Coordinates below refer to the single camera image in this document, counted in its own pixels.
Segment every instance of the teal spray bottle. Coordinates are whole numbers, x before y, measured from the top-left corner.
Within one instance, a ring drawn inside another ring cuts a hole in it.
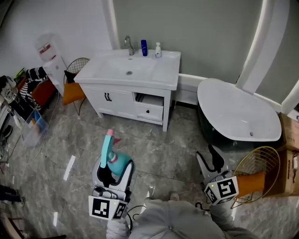
[[[112,173],[116,176],[121,176],[124,168],[127,163],[132,159],[130,156],[113,151],[113,144],[117,143],[119,140],[115,139],[114,141],[114,132],[112,129],[108,129],[108,132],[104,139],[104,144],[102,148],[101,156],[101,168],[105,168],[108,164],[108,167]]]

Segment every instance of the soap dispenser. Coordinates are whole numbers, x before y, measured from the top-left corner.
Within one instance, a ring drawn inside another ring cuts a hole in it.
[[[156,42],[156,52],[155,52],[155,57],[160,58],[162,56],[162,51],[160,47],[160,43]]]

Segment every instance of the clear plastic bin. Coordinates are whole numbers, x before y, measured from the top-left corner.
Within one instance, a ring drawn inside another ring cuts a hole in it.
[[[48,127],[48,123],[42,118],[40,113],[34,109],[25,121],[21,132],[24,143],[34,147],[40,139],[43,139],[42,136],[45,135]]]

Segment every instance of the person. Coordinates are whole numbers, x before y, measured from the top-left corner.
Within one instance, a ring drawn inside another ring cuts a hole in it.
[[[107,239],[258,239],[250,231],[235,227],[229,212],[229,204],[210,207],[211,217],[204,210],[180,201],[172,193],[170,201],[145,199],[146,209],[134,221],[130,234],[123,218],[108,221]]]
[[[10,201],[25,204],[25,198],[20,197],[19,190],[12,189],[10,187],[0,184],[0,201]]]

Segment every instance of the cabinet door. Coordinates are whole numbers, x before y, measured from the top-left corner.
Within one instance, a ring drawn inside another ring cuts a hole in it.
[[[114,104],[118,116],[133,118],[136,116],[133,93],[129,91],[109,90],[109,99]]]
[[[114,103],[109,100],[106,89],[83,86],[82,90],[96,112],[114,114]]]

